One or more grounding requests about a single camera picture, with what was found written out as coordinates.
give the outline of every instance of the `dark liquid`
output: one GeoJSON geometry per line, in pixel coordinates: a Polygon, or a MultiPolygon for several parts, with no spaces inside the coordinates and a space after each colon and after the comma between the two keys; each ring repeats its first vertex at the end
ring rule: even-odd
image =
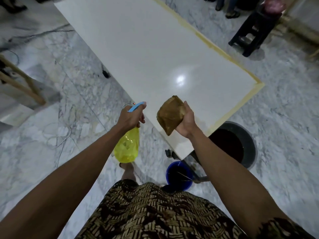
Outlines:
{"type": "Polygon", "coordinates": [[[169,173],[167,174],[167,178],[171,185],[178,185],[182,187],[183,184],[186,183],[186,181],[184,180],[189,180],[189,179],[186,178],[185,176],[182,176],[178,172],[187,176],[186,169],[184,169],[181,166],[173,166],[171,167],[169,173]]]}
{"type": "Polygon", "coordinates": [[[241,163],[244,157],[244,148],[234,133],[225,129],[217,129],[209,136],[209,139],[225,153],[241,163]]]}

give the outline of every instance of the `marble floor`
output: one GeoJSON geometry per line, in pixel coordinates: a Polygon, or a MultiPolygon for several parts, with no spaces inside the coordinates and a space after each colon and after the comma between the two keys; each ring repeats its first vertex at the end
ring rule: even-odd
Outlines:
{"type": "MultiPolygon", "coordinates": [[[[315,47],[291,33],[271,34],[245,58],[228,41],[248,13],[228,20],[224,12],[215,11],[214,3],[163,1],[266,84],[229,120],[256,140],[258,159],[251,173],[290,218],[319,238],[319,62],[307,59],[315,47]]],[[[0,51],[58,91],[59,101],[19,128],[0,133],[0,219],[49,173],[105,134],[130,101],[113,77],[102,75],[99,59],[52,3],[20,2],[29,10],[9,15],[0,9],[0,51]],[[63,140],[55,137],[66,135],[70,138],[56,148],[63,140]]],[[[173,161],[165,155],[167,143],[149,121],[140,136],[139,183],[165,184],[166,168],[173,161]]],[[[122,173],[110,157],[59,238],[75,237],[122,173]]],[[[209,182],[193,184],[189,192],[229,215],[209,182]]]]}

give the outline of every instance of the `white table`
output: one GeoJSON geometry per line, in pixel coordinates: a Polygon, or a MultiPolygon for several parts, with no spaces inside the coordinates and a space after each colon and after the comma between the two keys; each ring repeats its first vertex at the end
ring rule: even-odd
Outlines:
{"type": "Polygon", "coordinates": [[[156,119],[172,95],[187,100],[196,123],[212,134],[263,83],[160,0],[63,0],[55,4],[114,78],[184,159],[193,147],[156,119]]]}

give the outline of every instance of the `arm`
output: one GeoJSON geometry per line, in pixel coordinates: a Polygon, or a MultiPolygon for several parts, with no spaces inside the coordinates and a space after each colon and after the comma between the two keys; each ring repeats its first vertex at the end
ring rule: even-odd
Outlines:
{"type": "Polygon", "coordinates": [[[203,169],[241,229],[254,238],[261,223],[274,217],[288,219],[258,179],[204,135],[186,102],[185,106],[186,114],[176,130],[191,141],[203,169]]]}
{"type": "Polygon", "coordinates": [[[78,155],[48,175],[0,222],[1,238],[57,238],[70,216],[98,178],[119,139],[139,121],[145,123],[140,105],[127,106],[118,123],[78,155]]]}

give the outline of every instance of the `black stool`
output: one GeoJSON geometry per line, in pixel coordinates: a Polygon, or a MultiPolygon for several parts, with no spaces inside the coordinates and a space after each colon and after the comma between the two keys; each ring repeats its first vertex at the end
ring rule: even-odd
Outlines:
{"type": "Polygon", "coordinates": [[[264,7],[260,6],[258,10],[254,11],[246,19],[228,44],[232,46],[234,43],[237,43],[240,47],[244,48],[242,55],[245,57],[250,56],[255,49],[261,46],[270,31],[276,26],[281,15],[281,13],[277,15],[266,14],[264,7]],[[255,36],[255,38],[250,43],[246,43],[242,38],[246,37],[249,33],[255,36]]]}

